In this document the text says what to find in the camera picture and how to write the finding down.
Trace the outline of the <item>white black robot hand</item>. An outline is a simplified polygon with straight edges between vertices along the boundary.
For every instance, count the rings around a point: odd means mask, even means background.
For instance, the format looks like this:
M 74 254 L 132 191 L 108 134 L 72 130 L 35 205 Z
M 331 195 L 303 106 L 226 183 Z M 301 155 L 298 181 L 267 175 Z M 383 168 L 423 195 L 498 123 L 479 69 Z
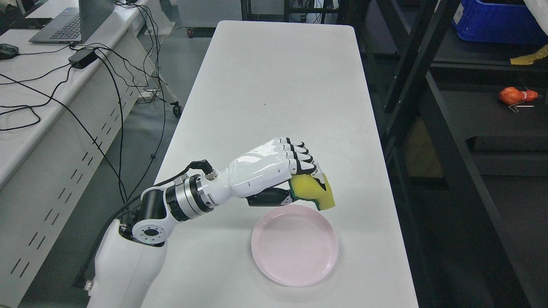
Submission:
M 231 197 L 247 199 L 250 206 L 288 205 L 292 175 L 310 174 L 324 183 L 323 171 L 303 142 L 276 138 L 235 158 L 216 179 L 203 184 L 213 205 Z

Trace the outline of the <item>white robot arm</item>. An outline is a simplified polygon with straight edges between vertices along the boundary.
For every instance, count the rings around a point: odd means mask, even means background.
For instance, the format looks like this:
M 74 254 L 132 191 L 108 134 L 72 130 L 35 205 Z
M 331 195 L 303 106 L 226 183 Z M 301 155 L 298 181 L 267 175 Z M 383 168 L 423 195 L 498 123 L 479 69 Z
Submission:
M 202 179 L 214 179 L 207 160 L 191 162 L 178 175 L 143 191 L 140 207 L 122 223 L 121 209 L 102 229 L 94 244 L 94 279 L 86 280 L 83 267 L 75 285 L 88 292 L 89 308 L 139 308 L 167 253 L 174 227 L 213 210 L 204 199 Z

